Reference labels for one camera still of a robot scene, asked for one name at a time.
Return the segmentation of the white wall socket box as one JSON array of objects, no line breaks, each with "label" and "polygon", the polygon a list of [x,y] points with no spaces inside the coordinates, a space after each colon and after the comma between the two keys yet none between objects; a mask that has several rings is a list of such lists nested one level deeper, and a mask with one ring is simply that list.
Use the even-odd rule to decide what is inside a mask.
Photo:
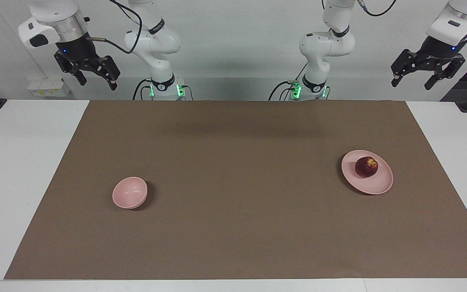
[{"label": "white wall socket box", "polygon": [[72,93],[63,78],[29,80],[28,92],[37,98],[67,98]]}]

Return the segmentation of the brown table mat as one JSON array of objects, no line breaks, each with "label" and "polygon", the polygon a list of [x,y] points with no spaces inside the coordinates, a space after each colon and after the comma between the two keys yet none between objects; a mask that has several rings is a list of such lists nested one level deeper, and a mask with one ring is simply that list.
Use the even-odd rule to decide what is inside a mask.
[{"label": "brown table mat", "polygon": [[[354,150],[387,192],[345,180]],[[467,278],[467,209],[404,102],[91,101],[5,274],[343,277]]]}]

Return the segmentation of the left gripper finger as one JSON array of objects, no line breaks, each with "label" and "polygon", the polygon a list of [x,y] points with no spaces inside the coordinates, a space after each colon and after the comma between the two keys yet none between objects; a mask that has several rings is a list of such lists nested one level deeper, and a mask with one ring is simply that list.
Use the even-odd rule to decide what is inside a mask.
[{"label": "left gripper finger", "polygon": [[456,55],[447,60],[434,59],[432,63],[434,65],[430,65],[430,69],[433,71],[433,75],[424,84],[426,90],[430,90],[438,81],[453,78],[465,63],[465,58],[462,55]]},{"label": "left gripper finger", "polygon": [[418,69],[419,54],[409,49],[404,49],[391,65],[393,79],[392,87],[397,87],[405,75],[416,72]]}]

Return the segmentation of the dark red apple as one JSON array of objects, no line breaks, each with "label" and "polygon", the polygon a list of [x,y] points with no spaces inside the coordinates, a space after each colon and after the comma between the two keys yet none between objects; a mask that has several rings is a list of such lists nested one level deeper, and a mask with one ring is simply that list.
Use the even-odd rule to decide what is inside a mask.
[{"label": "dark red apple", "polygon": [[362,178],[369,178],[376,174],[379,164],[374,157],[362,157],[355,163],[355,172]]}]

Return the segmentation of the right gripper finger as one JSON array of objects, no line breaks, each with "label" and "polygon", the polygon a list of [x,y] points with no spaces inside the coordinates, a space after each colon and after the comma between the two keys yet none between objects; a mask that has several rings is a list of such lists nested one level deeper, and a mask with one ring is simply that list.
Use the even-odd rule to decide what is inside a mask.
[{"label": "right gripper finger", "polygon": [[93,58],[93,72],[104,78],[111,90],[116,90],[116,81],[120,76],[120,70],[111,56]]},{"label": "right gripper finger", "polygon": [[61,52],[56,52],[54,54],[54,59],[57,61],[60,69],[63,72],[69,73],[72,76],[74,76],[81,86],[84,86],[87,83],[87,79],[84,76],[84,74],[81,72],[80,67],[76,64],[73,65],[71,61],[66,59],[63,56],[63,54],[61,54]]}]

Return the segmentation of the pink bowl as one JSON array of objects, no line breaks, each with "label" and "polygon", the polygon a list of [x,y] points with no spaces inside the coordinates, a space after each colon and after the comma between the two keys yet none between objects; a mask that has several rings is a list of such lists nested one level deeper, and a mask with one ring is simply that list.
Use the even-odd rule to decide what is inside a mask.
[{"label": "pink bowl", "polygon": [[139,177],[128,177],[121,180],[112,192],[113,203],[122,209],[135,209],[141,206],[148,197],[147,182]]}]

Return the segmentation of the pink plate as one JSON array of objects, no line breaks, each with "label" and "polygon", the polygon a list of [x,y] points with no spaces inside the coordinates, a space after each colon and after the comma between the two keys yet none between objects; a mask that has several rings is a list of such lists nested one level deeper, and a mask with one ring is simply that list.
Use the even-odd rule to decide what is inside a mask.
[{"label": "pink plate", "polygon": [[[377,171],[370,177],[362,177],[356,172],[357,161],[370,157],[377,162]],[[345,180],[356,190],[367,195],[380,195],[387,192],[394,183],[393,172],[388,163],[376,153],[367,150],[354,150],[346,153],[341,161]]]}]

